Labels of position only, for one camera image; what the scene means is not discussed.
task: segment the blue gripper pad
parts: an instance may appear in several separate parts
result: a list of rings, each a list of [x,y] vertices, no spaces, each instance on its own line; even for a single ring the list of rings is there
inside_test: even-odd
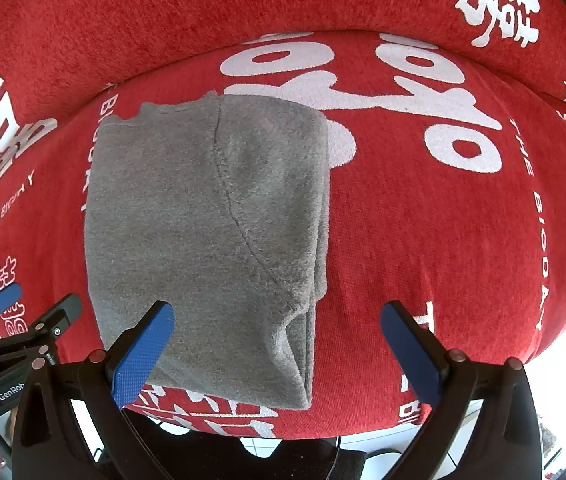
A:
[[[3,290],[0,290],[0,314],[20,300],[22,295],[23,291],[18,283],[10,283]]]
[[[434,408],[441,397],[441,372],[391,303],[381,312],[381,330],[418,400]]]
[[[163,304],[153,320],[130,346],[112,377],[112,397],[118,406],[134,402],[154,370],[174,332],[174,309]]]

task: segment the gray folded sweatshirt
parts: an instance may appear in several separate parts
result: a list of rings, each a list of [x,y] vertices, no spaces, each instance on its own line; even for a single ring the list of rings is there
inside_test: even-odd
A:
[[[176,328],[151,383],[306,410],[328,200],[327,124],[312,108],[208,94],[108,118],[85,219],[105,345],[167,301]]]

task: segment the red towel fabric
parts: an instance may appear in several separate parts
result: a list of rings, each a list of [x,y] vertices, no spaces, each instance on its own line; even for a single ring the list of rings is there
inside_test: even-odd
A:
[[[394,299],[476,360],[543,351],[566,327],[566,9],[500,0],[502,22],[474,46],[492,14],[473,25],[458,1],[0,0],[0,288],[24,289],[0,335],[22,332],[71,291],[85,308],[60,341],[62,358],[100,346],[83,249],[100,120],[214,90],[278,92],[332,121],[314,401],[291,412],[147,386],[135,409],[279,438],[422,420],[427,407],[378,325]],[[517,9],[536,41],[525,29],[515,39]],[[447,48],[354,31],[237,44],[330,28]]]

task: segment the screw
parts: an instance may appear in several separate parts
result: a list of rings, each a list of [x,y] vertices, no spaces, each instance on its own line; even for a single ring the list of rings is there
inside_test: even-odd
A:
[[[37,357],[32,361],[32,368],[34,368],[34,370],[40,370],[43,366],[45,366],[46,362],[47,361],[45,361],[44,358]]]
[[[463,361],[467,361],[467,355],[465,355],[465,352],[459,350],[458,348],[452,348],[448,352],[448,354],[450,356],[450,359],[457,363],[462,363]]]
[[[104,350],[95,350],[90,354],[90,362],[101,363],[105,360],[107,354]]]
[[[505,361],[506,364],[512,368],[513,370],[522,370],[523,369],[523,363],[521,361],[521,359],[517,359],[515,357],[510,357],[507,361]]]

